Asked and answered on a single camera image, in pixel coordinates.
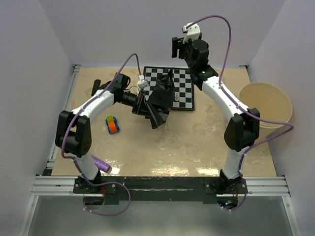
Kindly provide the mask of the black trash bag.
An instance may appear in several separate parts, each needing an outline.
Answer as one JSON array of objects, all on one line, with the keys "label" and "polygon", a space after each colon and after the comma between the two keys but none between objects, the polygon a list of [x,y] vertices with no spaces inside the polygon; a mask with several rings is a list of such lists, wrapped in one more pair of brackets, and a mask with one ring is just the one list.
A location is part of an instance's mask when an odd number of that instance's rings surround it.
[{"label": "black trash bag", "polygon": [[175,99],[175,86],[173,82],[173,69],[167,74],[157,76],[156,85],[146,99],[148,117],[152,129],[166,123]]}]

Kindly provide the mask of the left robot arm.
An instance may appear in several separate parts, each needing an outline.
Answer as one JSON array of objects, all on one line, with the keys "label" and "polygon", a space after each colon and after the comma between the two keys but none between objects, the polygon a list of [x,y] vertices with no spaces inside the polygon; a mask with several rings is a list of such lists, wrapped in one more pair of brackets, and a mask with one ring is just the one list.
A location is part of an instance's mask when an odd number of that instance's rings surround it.
[{"label": "left robot arm", "polygon": [[107,108],[115,103],[133,107],[137,95],[126,91],[131,78],[116,73],[114,79],[92,89],[93,96],[72,111],[59,114],[55,144],[61,149],[64,159],[70,159],[77,167],[80,176],[85,178],[85,188],[91,193],[102,187],[97,178],[99,168],[94,163],[90,152],[92,145],[91,123]]}]

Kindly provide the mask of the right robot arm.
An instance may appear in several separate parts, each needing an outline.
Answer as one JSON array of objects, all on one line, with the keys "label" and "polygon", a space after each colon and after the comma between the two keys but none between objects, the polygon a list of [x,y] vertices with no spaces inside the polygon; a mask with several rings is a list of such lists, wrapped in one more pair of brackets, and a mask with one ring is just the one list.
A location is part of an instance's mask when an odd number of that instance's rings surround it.
[{"label": "right robot arm", "polygon": [[227,87],[219,82],[218,73],[208,64],[209,46],[201,38],[172,38],[172,57],[183,59],[190,71],[194,85],[208,95],[222,110],[228,125],[224,141],[228,147],[227,158],[220,176],[210,188],[218,194],[231,193],[241,183],[241,168],[245,151],[254,145],[259,137],[259,121],[252,116],[260,116],[258,109],[250,109]]}]

